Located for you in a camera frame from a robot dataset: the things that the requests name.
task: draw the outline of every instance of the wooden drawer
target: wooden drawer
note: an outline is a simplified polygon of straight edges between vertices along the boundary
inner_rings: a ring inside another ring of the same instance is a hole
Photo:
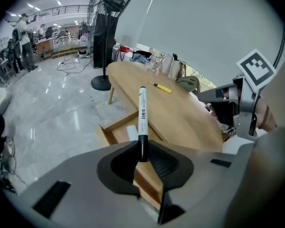
[[[105,127],[98,126],[98,136],[101,138],[103,147],[116,143],[129,141],[127,126],[138,126],[138,111]],[[149,140],[161,142],[161,138],[149,126]],[[162,200],[162,181],[156,174],[150,162],[139,162],[134,173],[133,184],[140,190],[141,196],[158,210]]]
[[[45,40],[36,44],[38,53],[52,50],[52,40]]]

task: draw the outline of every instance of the backpack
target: backpack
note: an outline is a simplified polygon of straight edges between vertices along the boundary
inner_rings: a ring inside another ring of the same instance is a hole
[[[22,39],[22,33],[19,28],[15,27],[12,32],[11,49],[15,51],[15,56],[17,58],[20,58],[22,54],[21,39]]]

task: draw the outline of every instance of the marble floor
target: marble floor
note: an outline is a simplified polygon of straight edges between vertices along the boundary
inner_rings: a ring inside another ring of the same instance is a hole
[[[102,69],[89,64],[83,72],[67,75],[57,71],[62,60],[40,62],[36,70],[7,87],[12,101],[4,114],[5,134],[14,138],[16,173],[28,185],[67,158],[100,148],[95,132],[98,124],[109,124],[127,114],[116,97],[108,105],[109,92],[91,87],[91,79],[101,75]],[[82,71],[90,59],[79,61],[67,72]],[[18,194],[26,188],[15,175],[10,180]]]

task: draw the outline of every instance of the bag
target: bag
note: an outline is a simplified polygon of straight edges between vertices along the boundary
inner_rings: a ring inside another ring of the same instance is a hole
[[[150,64],[150,59],[147,58],[146,56],[142,55],[139,52],[133,52],[132,57],[130,58],[131,62],[138,62],[138,63],[143,63],[145,65]]]
[[[162,74],[172,80],[186,76],[186,64],[168,54],[159,61],[158,68]]]
[[[12,32],[11,49],[15,51],[16,58],[20,58],[22,55],[22,33],[19,28],[15,27]]]
[[[179,78],[175,82],[188,93],[193,91],[197,96],[200,94],[200,81],[195,76]]]

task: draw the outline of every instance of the red object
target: red object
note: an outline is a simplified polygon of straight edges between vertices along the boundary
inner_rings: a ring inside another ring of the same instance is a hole
[[[127,52],[130,51],[130,48],[128,48],[128,47],[120,47],[119,50],[120,50],[121,52],[127,53]]]

